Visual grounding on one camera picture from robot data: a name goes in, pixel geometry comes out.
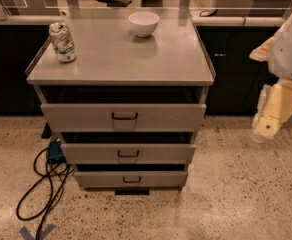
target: black stool seat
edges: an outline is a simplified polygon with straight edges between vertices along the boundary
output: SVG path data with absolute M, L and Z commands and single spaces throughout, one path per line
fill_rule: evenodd
M 107 7 L 127 7 L 132 0 L 96 0 L 98 2 L 106 3 Z

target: wire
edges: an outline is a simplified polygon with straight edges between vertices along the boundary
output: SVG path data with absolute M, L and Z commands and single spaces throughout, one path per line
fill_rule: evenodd
M 36 240 L 40 239 L 40 234 L 42 232 L 42 228 L 43 228 L 43 224 L 46 220 L 47 215 L 55 208 L 55 206 L 59 203 L 63 193 L 64 193 L 64 185 L 66 183 L 67 177 L 73 172 L 73 170 L 70 170 L 70 165 L 67 164 L 64 161 L 60 161 L 56 164 L 52 164 L 50 162 L 48 162 L 48 160 L 46 159 L 46 164 L 45 164 L 45 173 L 41 173 L 37 170 L 37 163 L 38 163 L 38 159 L 42 154 L 46 154 L 46 158 L 47 158 L 47 152 L 49 151 L 50 147 L 56 142 L 53 141 L 49 144 L 48 147 L 44 148 L 43 150 L 41 150 L 33 163 L 33 170 L 35 171 L 35 173 L 37 175 L 39 175 L 41 178 L 23 195 L 23 197 L 21 198 L 21 200 L 18 202 L 18 205 L 16 207 L 16 216 L 19 220 L 22 221 L 30 221 L 33 219 L 36 219 L 40 216 L 42 216 L 40 223 L 38 225 L 37 231 L 36 231 Z M 62 169 L 59 172 L 57 171 L 58 168 L 60 168 L 61 165 L 65 165 L 65 168 Z M 53 177 L 58 177 L 59 181 L 61 182 L 60 186 L 58 187 L 57 190 L 54 189 L 54 184 L 52 181 Z M 44 180 L 48 180 L 48 183 L 50 185 L 50 193 L 49 193 L 49 198 L 47 200 L 47 203 L 45 204 L 45 206 L 36 214 L 30 216 L 30 217 L 23 217 L 20 215 L 20 208 L 21 205 L 23 204 L 23 202 L 27 199 L 27 197 L 29 196 L 29 194 L 31 192 L 33 192 L 36 187 L 42 183 Z

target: drawer handle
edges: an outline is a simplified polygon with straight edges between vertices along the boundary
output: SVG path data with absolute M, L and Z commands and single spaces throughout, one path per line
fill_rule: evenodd
M 133 117 L 119 117 L 119 116 L 115 116 L 114 112 L 112 113 L 112 118 L 114 120 L 136 120 L 137 117 L 138 117 L 138 113 L 137 112 L 135 113 L 135 116 L 133 116 Z
M 126 180 L 126 177 L 125 176 L 123 177 L 123 182 L 124 183 L 140 183 L 141 180 L 142 180 L 141 176 L 138 177 L 138 180 Z
M 139 150 L 137 150 L 136 154 L 134 155 L 122 155 L 120 154 L 120 150 L 117 151 L 117 156 L 118 157 L 122 157 L 122 158 L 126 158 L 126 157 L 138 157 L 139 156 Z

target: terrazzo floor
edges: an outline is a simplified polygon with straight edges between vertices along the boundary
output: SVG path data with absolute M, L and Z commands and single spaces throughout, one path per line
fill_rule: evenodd
M 206 117 L 181 191 L 85 192 L 71 176 L 45 221 L 44 230 L 54 226 L 45 239 L 292 240 L 292 118 L 261 144 L 250 138 L 251 120 Z M 39 219 L 20 221 L 15 210 L 38 180 L 32 164 L 47 145 L 44 125 L 41 116 L 0 116 L 0 240 L 34 239 Z M 30 197 L 23 215 L 44 205 L 47 188 Z

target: gray drawer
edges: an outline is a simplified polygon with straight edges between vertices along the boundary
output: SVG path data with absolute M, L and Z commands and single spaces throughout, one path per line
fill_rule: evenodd
M 43 104 L 54 132 L 197 131 L 205 104 Z
M 183 187 L 187 172 L 75 172 L 75 178 L 82 188 Z
M 62 144 L 69 164 L 189 164 L 193 144 Z

